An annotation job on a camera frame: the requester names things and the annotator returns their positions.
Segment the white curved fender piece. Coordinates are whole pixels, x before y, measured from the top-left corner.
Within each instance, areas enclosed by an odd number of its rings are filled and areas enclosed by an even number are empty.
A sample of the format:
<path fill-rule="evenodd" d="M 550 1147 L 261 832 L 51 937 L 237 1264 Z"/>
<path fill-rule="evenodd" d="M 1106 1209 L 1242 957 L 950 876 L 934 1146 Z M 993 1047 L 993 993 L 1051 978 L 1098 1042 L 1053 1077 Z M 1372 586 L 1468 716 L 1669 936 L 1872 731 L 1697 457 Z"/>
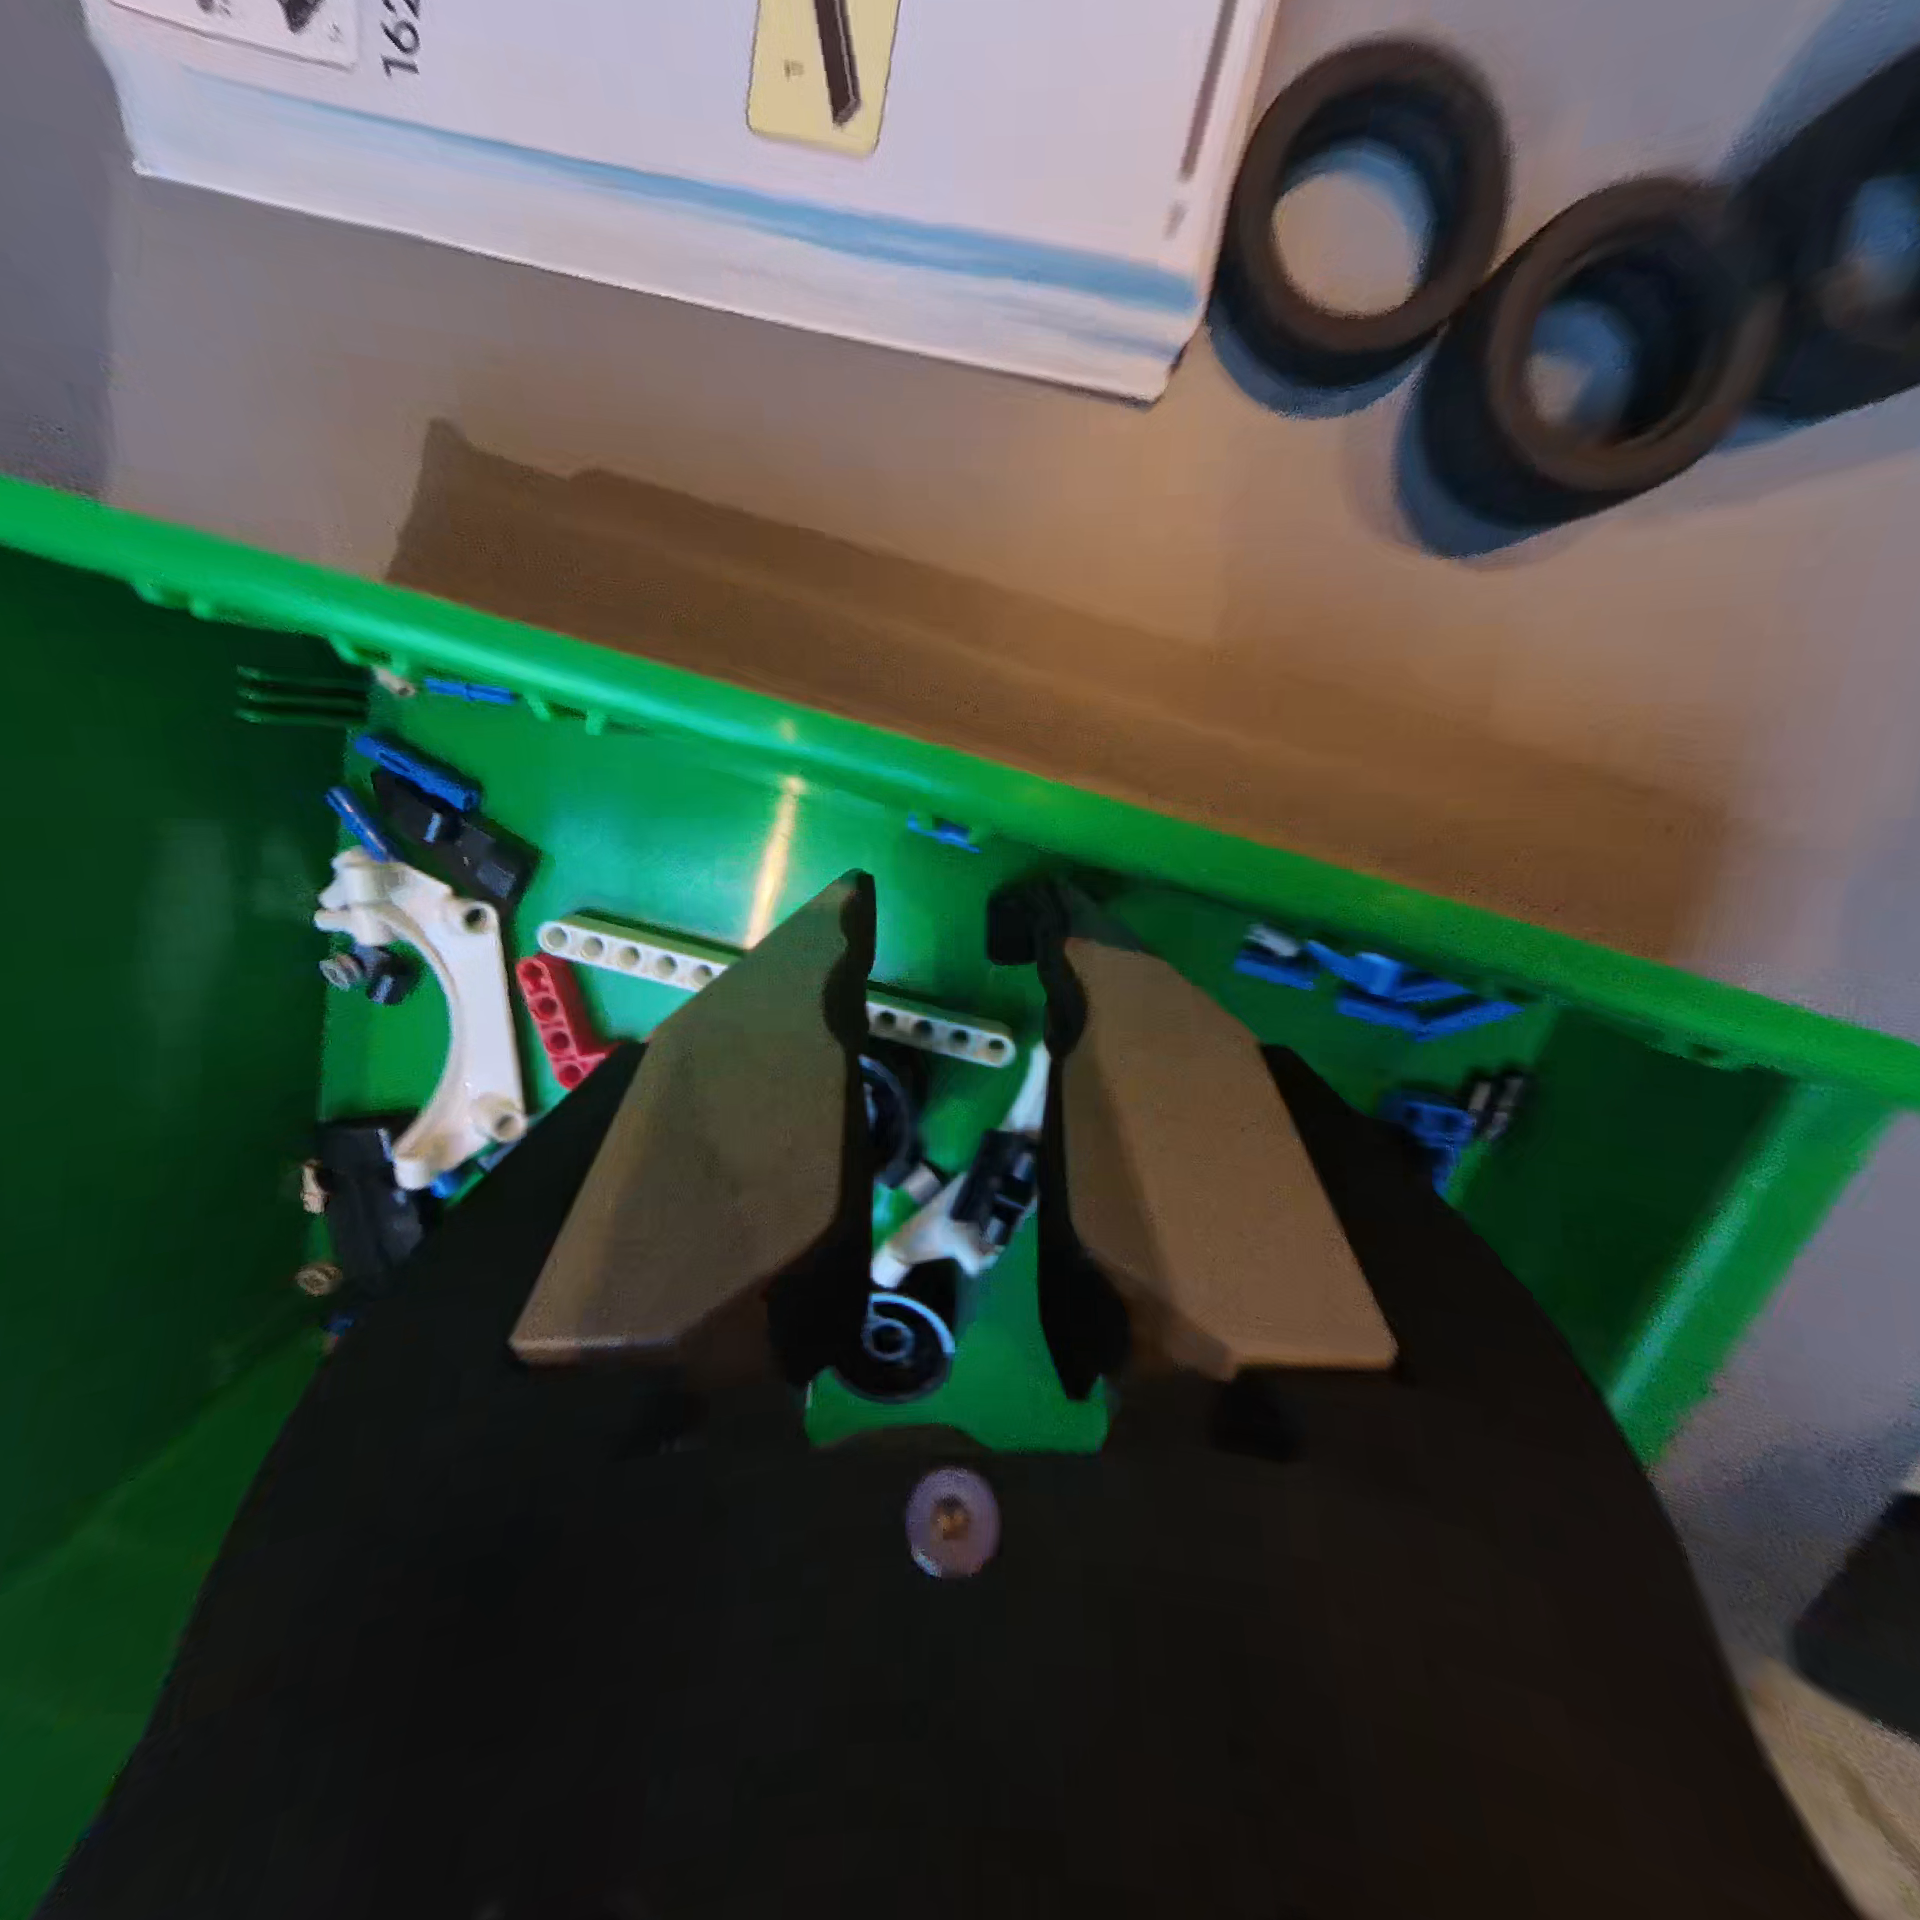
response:
<path fill-rule="evenodd" d="M 920 1266 L 950 1263 L 968 1277 L 986 1273 L 1040 1197 L 1040 1137 L 1051 1059 L 1045 1042 L 1029 1055 L 1025 1080 L 1002 1128 L 989 1129 L 972 1164 L 931 1195 L 874 1255 L 872 1285 L 898 1289 Z"/>
<path fill-rule="evenodd" d="M 517 1146 L 531 1117 L 493 906 L 458 896 L 395 860 L 348 849 L 332 860 L 314 923 L 361 947 L 411 948 L 443 994 L 446 1064 L 429 1099 L 392 1147 L 395 1187 L 425 1191 L 489 1151 Z"/>

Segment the long white holed beam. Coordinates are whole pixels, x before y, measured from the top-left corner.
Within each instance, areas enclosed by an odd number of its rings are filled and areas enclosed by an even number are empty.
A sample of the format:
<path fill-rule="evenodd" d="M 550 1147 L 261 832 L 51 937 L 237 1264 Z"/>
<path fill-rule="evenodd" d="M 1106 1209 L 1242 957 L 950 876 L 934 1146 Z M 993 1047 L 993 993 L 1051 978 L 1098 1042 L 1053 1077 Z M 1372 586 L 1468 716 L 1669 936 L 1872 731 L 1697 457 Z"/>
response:
<path fill-rule="evenodd" d="M 594 914 L 545 920 L 538 925 L 534 943 L 542 954 L 577 967 L 651 980 L 683 994 L 706 991 L 741 957 L 739 948 L 725 944 Z M 1021 1049 L 1017 1033 L 1006 1024 L 884 988 L 868 986 L 866 1008 L 876 1041 L 890 1041 L 947 1061 L 1008 1067 Z"/>

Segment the black rubber tyre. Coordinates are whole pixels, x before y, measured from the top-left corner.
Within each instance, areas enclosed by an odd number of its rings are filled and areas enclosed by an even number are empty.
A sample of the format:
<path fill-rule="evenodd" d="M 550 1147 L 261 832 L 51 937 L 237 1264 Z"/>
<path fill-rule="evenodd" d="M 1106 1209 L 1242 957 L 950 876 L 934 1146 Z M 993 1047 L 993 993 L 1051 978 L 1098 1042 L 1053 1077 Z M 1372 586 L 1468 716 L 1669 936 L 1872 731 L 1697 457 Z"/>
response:
<path fill-rule="evenodd" d="M 1742 191 L 1778 329 L 1758 410 L 1813 423 L 1917 383 L 1917 292 L 1872 295 L 1848 266 L 1864 192 L 1917 185 L 1917 52 L 1897 56 L 1798 129 Z"/>
<path fill-rule="evenodd" d="M 1344 312 L 1293 276 L 1278 216 L 1310 173 L 1361 153 L 1392 161 L 1417 187 L 1426 241 L 1404 300 Z M 1307 65 L 1265 107 L 1238 163 L 1206 313 L 1221 367 L 1280 416 L 1334 418 L 1372 405 L 1494 268 L 1512 164 L 1494 85 L 1440 42 L 1358 39 Z"/>
<path fill-rule="evenodd" d="M 1534 335 L 1562 304 L 1627 347 L 1608 426 L 1549 418 Z M 1480 557 L 1669 484 L 1760 396 L 1785 292 L 1737 199 L 1685 176 L 1609 184 L 1540 227 L 1456 312 L 1401 432 L 1400 503 L 1432 553 Z"/>

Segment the green plastic bin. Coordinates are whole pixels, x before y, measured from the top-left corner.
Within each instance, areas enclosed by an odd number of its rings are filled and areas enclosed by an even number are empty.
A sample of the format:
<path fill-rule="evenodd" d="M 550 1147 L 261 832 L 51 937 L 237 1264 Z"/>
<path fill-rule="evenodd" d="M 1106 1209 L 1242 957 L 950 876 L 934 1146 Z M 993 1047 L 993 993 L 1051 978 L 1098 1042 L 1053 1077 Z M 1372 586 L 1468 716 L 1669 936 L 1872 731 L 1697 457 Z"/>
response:
<path fill-rule="evenodd" d="M 1854 1915 L 1646 1460 L 1915 1047 L 5 481 L 5 1915 Z"/>

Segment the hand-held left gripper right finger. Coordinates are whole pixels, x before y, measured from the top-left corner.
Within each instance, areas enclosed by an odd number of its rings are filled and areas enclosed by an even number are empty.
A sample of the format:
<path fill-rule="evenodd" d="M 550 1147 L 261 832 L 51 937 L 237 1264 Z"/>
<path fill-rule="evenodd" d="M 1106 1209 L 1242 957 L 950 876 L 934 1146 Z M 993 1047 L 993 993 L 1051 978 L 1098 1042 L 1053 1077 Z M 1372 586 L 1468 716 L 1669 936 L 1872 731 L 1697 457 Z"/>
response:
<path fill-rule="evenodd" d="M 1400 1344 L 1257 1036 L 1067 880 L 993 896 L 1042 991 L 1037 1307 L 1075 1401 L 1147 1367 L 1384 1376 Z"/>

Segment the open instruction booklet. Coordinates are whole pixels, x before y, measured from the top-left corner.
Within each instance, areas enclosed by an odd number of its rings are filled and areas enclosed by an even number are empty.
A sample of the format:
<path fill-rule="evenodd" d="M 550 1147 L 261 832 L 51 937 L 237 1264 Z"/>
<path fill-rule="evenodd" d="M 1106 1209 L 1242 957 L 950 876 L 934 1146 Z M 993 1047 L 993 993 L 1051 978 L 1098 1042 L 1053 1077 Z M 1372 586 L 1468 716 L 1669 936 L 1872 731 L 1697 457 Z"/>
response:
<path fill-rule="evenodd" d="M 84 4 L 144 176 L 1156 400 L 1274 2 Z"/>

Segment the black wheel rim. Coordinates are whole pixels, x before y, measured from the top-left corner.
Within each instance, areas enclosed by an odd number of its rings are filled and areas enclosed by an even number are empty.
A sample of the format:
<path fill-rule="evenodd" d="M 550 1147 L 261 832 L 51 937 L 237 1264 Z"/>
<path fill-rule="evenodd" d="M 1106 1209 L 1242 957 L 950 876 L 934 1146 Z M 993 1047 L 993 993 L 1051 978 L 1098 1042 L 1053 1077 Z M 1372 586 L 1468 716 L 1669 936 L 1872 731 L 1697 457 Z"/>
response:
<path fill-rule="evenodd" d="M 833 1376 L 866 1403 L 926 1401 L 950 1379 L 963 1295 L 965 1275 L 953 1260 L 923 1263 L 898 1285 L 872 1287 Z"/>
<path fill-rule="evenodd" d="M 874 1042 L 859 1055 L 876 1187 L 904 1194 L 916 1205 L 931 1201 L 941 1172 L 923 1146 L 928 1059 L 912 1047 Z"/>

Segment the red angled beam piece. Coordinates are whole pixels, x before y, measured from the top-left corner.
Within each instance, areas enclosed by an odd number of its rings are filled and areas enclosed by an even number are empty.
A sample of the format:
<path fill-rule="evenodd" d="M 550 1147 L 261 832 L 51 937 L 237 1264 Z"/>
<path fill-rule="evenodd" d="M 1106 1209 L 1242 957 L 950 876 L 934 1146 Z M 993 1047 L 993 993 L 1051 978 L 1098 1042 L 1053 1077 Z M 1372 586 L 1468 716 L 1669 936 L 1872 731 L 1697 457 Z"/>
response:
<path fill-rule="evenodd" d="M 513 967 L 518 1002 L 534 1027 L 545 1064 L 562 1093 L 581 1088 L 611 1056 L 574 967 L 545 951 Z"/>

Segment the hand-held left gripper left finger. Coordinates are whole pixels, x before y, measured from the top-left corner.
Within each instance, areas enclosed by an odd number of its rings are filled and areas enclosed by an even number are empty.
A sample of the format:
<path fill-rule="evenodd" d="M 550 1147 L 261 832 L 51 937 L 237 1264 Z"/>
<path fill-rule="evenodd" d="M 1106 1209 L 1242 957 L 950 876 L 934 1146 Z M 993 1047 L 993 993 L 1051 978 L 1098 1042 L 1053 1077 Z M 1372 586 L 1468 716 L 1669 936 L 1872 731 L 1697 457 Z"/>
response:
<path fill-rule="evenodd" d="M 857 1344 L 876 906 L 864 872 L 828 883 L 645 1042 L 513 1330 L 518 1363 L 806 1387 Z"/>

